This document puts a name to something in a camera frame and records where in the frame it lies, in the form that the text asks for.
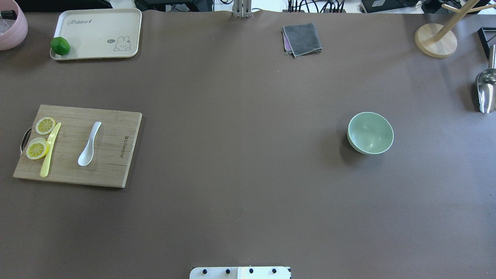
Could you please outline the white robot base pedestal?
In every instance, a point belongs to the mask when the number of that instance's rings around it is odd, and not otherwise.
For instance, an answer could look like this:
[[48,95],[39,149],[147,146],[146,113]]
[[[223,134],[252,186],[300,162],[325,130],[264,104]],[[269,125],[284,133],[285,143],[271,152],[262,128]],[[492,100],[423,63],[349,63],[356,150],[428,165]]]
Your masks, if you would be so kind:
[[190,279],[291,279],[290,267],[285,266],[239,266],[239,267],[196,267],[189,274]]

